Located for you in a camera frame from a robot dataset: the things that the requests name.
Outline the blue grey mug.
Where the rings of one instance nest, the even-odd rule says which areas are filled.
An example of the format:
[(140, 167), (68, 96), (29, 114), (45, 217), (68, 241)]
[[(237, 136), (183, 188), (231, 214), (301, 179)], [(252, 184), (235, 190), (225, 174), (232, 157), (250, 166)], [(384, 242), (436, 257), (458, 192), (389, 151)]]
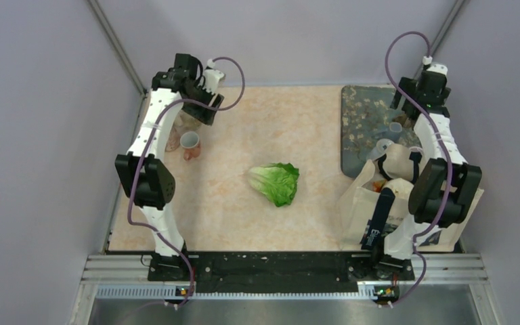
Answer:
[(388, 125), (381, 127), (375, 132), (378, 139), (389, 139), (394, 143), (397, 143), (402, 136), (403, 127), (398, 122), (391, 122)]

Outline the terracotta pink mug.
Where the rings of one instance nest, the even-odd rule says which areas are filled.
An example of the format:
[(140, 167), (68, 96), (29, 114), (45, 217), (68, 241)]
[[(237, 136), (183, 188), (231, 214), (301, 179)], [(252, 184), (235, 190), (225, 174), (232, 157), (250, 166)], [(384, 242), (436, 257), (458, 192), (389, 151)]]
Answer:
[(183, 159), (190, 161), (201, 155), (200, 136), (195, 131), (188, 131), (180, 137), (180, 146), (183, 148)]

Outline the large pink mug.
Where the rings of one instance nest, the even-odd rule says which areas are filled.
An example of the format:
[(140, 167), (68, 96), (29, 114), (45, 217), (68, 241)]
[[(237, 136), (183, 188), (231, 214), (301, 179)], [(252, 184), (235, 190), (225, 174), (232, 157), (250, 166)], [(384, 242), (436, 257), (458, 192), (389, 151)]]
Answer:
[(180, 147), (181, 133), (176, 127), (172, 127), (165, 146), (165, 152), (173, 152)]

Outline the cream tall mug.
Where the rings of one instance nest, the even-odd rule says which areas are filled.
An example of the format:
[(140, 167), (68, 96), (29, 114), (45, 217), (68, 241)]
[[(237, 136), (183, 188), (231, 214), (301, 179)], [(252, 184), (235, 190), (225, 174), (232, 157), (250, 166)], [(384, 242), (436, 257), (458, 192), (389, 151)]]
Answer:
[(179, 128), (184, 131), (197, 131), (203, 126), (197, 118), (194, 118), (184, 110), (181, 110), (177, 115)]

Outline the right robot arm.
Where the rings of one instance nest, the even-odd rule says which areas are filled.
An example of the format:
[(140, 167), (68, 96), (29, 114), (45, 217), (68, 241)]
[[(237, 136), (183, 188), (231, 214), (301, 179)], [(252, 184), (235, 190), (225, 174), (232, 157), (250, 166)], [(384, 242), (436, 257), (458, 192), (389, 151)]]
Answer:
[(418, 79), (401, 78), (398, 86), (391, 106), (400, 107), (413, 123), (423, 154), (413, 171), (409, 214), (385, 236), (382, 251), (370, 260), (370, 271), (379, 279), (404, 270), (428, 237), (462, 223), (482, 177), (480, 167), (470, 165), (459, 152), (450, 131), (447, 68), (434, 64)]

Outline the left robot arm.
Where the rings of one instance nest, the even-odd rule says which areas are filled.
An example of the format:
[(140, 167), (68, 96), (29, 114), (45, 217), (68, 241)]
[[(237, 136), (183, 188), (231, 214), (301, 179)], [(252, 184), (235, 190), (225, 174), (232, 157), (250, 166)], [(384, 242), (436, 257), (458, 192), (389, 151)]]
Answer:
[(117, 155), (115, 167), (132, 207), (145, 215), (154, 235), (151, 267), (164, 268), (174, 280), (189, 274), (190, 262), (180, 254), (185, 241), (175, 225), (171, 201), (175, 178), (164, 165), (165, 147), (177, 115), (185, 112), (204, 125), (212, 125), (224, 99), (217, 89), (225, 74), (196, 57), (178, 53), (173, 67), (157, 72), (148, 93), (148, 107), (138, 134), (125, 154)]

